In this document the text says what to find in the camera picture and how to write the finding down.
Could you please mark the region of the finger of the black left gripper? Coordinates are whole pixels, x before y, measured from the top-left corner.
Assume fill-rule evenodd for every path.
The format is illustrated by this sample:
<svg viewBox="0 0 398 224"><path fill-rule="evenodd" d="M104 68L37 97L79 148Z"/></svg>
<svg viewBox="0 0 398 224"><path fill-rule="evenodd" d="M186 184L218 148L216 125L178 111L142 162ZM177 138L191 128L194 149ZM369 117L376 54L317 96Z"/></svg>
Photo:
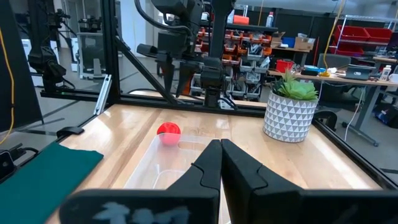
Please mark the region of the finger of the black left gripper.
<svg viewBox="0 0 398 224"><path fill-rule="evenodd" d="M183 93L185 85L190 80L190 77L197 71L199 71L199 65L197 63L180 62L176 97L179 97Z"/></svg>
<svg viewBox="0 0 398 224"><path fill-rule="evenodd" d="M170 93L172 82L174 78L175 66L172 64L172 59L169 58L164 62L160 62L160 68L162 70L164 78L164 87L167 93Z"/></svg>

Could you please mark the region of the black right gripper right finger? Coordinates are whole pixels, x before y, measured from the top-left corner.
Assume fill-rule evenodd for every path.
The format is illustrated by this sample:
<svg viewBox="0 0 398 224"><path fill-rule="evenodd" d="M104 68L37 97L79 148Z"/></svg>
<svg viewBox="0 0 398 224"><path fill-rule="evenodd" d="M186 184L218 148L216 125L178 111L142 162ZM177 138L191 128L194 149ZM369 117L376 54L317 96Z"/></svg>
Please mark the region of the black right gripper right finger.
<svg viewBox="0 0 398 224"><path fill-rule="evenodd" d="M310 190L228 139L221 178L232 224L398 224L398 190Z"/></svg>

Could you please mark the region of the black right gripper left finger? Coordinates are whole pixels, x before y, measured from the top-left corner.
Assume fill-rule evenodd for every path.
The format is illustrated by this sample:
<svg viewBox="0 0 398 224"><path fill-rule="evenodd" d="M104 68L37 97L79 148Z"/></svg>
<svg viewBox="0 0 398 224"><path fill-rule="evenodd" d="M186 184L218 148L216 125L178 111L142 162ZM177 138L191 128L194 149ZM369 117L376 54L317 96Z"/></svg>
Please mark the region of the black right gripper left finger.
<svg viewBox="0 0 398 224"><path fill-rule="evenodd" d="M217 224L223 148L212 140L190 168L162 190L87 189L59 210L61 224Z"/></svg>

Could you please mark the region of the red toy fruit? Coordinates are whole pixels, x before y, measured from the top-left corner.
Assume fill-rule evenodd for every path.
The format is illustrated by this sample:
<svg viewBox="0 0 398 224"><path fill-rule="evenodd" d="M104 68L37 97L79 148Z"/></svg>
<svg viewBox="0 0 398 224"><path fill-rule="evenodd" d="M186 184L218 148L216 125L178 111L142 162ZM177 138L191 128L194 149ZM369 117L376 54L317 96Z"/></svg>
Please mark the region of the red toy fruit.
<svg viewBox="0 0 398 224"><path fill-rule="evenodd" d="M176 146L181 137L181 130L175 123L164 122L159 126L157 135L163 145Z"/></svg>

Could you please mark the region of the clear plastic tupperware container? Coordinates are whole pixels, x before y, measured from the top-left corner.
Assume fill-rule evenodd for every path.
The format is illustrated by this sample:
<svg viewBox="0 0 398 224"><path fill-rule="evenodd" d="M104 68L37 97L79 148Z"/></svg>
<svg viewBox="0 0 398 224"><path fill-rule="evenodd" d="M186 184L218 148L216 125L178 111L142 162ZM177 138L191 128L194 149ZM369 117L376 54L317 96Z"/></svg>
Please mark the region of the clear plastic tupperware container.
<svg viewBox="0 0 398 224"><path fill-rule="evenodd" d="M133 190L199 192L208 190L202 184L203 174L217 177L221 152L220 140L181 134L176 146L165 146L158 135L152 140L134 172L124 185Z"/></svg>

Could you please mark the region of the parts drawer rack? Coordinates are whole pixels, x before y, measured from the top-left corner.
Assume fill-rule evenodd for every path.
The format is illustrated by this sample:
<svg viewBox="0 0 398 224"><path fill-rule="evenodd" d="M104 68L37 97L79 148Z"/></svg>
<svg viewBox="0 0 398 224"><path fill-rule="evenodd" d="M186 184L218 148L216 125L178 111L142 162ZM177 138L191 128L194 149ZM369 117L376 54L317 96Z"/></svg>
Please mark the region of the parts drawer rack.
<svg viewBox="0 0 398 224"><path fill-rule="evenodd" d="M246 26L225 31L222 63L227 94L239 100L259 101L269 69L271 42L270 34Z"/></svg>

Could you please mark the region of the silver aluminium bar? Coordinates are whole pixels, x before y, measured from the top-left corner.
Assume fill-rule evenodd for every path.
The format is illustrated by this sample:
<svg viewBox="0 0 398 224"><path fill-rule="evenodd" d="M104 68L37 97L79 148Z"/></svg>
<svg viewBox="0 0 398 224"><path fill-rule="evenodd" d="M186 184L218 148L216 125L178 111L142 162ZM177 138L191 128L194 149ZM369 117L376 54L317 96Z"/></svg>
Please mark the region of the silver aluminium bar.
<svg viewBox="0 0 398 224"><path fill-rule="evenodd" d="M106 75L96 102L96 106L94 108L93 112L94 115L100 115L104 111L104 107L108 99L111 84L112 84L112 75Z"/></svg>

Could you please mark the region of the grey cart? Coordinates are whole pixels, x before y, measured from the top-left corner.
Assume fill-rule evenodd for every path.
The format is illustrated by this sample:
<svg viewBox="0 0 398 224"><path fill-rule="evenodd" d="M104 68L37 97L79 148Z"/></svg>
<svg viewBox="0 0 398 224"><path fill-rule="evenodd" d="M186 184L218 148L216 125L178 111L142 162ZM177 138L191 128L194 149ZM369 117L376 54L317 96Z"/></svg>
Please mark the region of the grey cart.
<svg viewBox="0 0 398 224"><path fill-rule="evenodd" d="M101 33L79 32L77 72L80 79L94 80L106 76L103 35Z"/></svg>

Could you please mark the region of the succulent in triangle-patterned pot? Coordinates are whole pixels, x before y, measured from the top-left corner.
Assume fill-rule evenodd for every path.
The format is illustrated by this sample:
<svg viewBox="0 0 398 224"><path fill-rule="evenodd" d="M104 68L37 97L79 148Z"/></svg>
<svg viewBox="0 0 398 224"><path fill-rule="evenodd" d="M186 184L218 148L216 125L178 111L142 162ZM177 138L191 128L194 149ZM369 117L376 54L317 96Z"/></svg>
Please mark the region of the succulent in triangle-patterned pot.
<svg viewBox="0 0 398 224"><path fill-rule="evenodd" d="M313 83L300 82L291 71L271 85L263 132L282 142L302 142L318 104L318 91Z"/></svg>

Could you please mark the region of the red box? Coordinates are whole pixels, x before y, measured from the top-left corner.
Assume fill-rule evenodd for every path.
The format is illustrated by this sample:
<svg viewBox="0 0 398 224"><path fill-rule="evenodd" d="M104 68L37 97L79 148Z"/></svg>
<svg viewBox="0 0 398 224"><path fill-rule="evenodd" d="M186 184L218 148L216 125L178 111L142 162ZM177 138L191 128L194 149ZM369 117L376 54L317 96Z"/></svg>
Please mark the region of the red box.
<svg viewBox="0 0 398 224"><path fill-rule="evenodd" d="M285 73L286 71L291 71L294 66L294 62L291 60L278 59L276 61L275 69L280 73Z"/></svg>

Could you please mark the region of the black curved clamp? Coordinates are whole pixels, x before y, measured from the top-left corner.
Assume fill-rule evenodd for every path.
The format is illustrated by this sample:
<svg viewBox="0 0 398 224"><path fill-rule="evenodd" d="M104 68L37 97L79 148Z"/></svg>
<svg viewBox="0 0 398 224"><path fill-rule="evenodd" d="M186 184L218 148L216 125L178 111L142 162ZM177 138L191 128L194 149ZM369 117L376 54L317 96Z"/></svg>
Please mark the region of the black curved clamp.
<svg viewBox="0 0 398 224"><path fill-rule="evenodd" d="M337 114L330 110L316 111L313 115L313 120L323 121L325 120L325 125L336 131Z"/></svg>

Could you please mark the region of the black table edge clamp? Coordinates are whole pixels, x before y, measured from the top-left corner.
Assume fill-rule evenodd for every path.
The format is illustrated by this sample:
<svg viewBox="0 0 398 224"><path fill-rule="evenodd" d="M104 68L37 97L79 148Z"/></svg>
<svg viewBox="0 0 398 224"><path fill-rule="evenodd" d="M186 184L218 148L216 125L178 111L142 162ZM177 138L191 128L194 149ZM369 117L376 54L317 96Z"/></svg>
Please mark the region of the black table edge clamp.
<svg viewBox="0 0 398 224"><path fill-rule="evenodd" d="M80 135L84 131L85 130L83 128L78 127L78 126L67 126L67 127L64 127L62 129L58 130L56 132L56 135L58 138L61 138L61 137L67 137L70 135Z"/></svg>

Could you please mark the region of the cardboard box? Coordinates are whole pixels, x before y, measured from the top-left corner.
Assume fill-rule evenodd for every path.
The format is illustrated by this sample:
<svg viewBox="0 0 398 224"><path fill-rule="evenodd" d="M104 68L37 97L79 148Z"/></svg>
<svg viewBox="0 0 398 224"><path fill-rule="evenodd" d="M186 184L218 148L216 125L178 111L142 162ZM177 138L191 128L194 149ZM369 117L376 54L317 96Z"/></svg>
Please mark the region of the cardboard box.
<svg viewBox="0 0 398 224"><path fill-rule="evenodd" d="M312 50L316 39L308 37L296 37L294 49L296 50Z"/></svg>

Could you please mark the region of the wooden top desk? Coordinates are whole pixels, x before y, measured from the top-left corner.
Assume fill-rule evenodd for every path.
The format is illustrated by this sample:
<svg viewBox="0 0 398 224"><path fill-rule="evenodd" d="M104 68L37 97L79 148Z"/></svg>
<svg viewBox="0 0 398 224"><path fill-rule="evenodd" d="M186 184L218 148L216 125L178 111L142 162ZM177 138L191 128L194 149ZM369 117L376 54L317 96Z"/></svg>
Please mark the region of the wooden top desk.
<svg viewBox="0 0 398 224"><path fill-rule="evenodd" d="M378 147L379 142L373 139L371 136L368 136L365 132L361 130L362 125L368 120L371 115L371 112L374 108L376 100L379 96L382 86L392 86L398 87L398 83L388 82L388 81L371 81L371 80L353 80L347 79L342 76L338 76L332 73L329 77L320 77L320 76L308 76L308 75L301 75L300 73L295 73L294 76L301 80L311 80L316 82L324 83L337 83L337 84L349 84L349 85L356 85L356 86L369 86L368 92L364 101L363 108L356 120L355 125L348 124L346 127L347 130L350 130L357 135L361 136L368 142L370 142L373 146Z"/></svg>

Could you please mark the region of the grey office chair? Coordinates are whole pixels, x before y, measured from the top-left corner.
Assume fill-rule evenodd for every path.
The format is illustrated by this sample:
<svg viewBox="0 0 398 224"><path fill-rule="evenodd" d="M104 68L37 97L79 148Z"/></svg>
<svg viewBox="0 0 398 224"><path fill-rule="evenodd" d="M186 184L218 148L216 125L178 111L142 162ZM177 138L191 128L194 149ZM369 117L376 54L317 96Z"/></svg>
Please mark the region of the grey office chair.
<svg viewBox="0 0 398 224"><path fill-rule="evenodd" d="M324 54L320 54L317 67L319 68L326 68L324 61L323 61ZM344 55L336 55L336 54L326 54L326 63L328 68L340 68L347 66L351 63L351 57L344 56ZM321 93L321 101L327 102L334 102L342 99L344 96L343 94L343 87L334 87L327 85L324 83L322 85L322 93Z"/></svg>

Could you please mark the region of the dark green cloth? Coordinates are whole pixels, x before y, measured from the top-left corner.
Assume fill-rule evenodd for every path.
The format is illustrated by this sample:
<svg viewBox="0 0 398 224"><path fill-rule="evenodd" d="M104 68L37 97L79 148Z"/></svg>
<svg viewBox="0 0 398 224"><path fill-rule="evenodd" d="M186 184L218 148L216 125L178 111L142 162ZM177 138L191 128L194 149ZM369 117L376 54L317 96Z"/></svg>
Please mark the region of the dark green cloth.
<svg viewBox="0 0 398 224"><path fill-rule="evenodd" d="M44 224L103 155L49 144L0 184L0 224Z"/></svg>

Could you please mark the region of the grey tablet computer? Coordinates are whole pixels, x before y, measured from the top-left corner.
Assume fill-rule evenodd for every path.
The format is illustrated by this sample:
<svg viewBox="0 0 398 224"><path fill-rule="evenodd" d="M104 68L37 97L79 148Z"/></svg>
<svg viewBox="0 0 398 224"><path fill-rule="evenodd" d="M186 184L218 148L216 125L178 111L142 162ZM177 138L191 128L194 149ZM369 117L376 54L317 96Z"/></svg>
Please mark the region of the grey tablet computer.
<svg viewBox="0 0 398 224"><path fill-rule="evenodd" d="M349 64L345 78L366 81L369 79L369 76L374 69L375 67Z"/></svg>

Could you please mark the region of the red storage bin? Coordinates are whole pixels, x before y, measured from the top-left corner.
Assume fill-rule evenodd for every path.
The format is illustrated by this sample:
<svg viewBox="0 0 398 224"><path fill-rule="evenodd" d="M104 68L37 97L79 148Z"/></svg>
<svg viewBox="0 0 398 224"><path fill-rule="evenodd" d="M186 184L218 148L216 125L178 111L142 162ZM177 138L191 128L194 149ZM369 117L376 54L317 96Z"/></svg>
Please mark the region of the red storage bin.
<svg viewBox="0 0 398 224"><path fill-rule="evenodd" d="M355 41L367 41L370 36L363 27L356 26L341 26L339 25L335 31L335 40L355 40Z"/></svg>
<svg viewBox="0 0 398 224"><path fill-rule="evenodd" d="M364 30L368 33L368 42L389 43L392 31L385 28L365 27Z"/></svg>

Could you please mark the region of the white bottle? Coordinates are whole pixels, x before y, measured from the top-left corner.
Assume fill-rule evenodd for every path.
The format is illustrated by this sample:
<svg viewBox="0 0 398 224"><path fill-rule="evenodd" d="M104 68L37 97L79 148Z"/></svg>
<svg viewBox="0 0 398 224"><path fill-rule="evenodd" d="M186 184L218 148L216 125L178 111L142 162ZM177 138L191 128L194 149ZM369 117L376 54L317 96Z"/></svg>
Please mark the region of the white bottle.
<svg viewBox="0 0 398 224"><path fill-rule="evenodd" d="M381 72L381 75L380 75L380 78L379 78L380 81L385 81L385 82L387 82L388 79L389 79L390 72L391 72L391 66L390 66L390 65L386 65L386 66L382 69L382 72Z"/></svg>

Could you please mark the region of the white shelf rack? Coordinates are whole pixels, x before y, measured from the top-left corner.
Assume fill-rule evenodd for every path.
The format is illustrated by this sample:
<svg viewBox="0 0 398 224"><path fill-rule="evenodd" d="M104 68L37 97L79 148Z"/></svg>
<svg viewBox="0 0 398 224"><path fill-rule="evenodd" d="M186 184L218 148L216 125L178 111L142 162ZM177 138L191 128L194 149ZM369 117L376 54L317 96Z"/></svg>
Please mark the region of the white shelf rack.
<svg viewBox="0 0 398 224"><path fill-rule="evenodd" d="M355 40L335 40L334 31L339 26L356 26L356 27L374 27L385 28L392 31L389 43L378 43L368 41ZM338 55L346 55L350 57L362 57L365 55L376 54L379 50L387 50L391 48L392 43L398 39L398 18L372 17L372 16L355 16L343 15L338 17L338 24L333 29L330 45L330 52Z"/></svg>

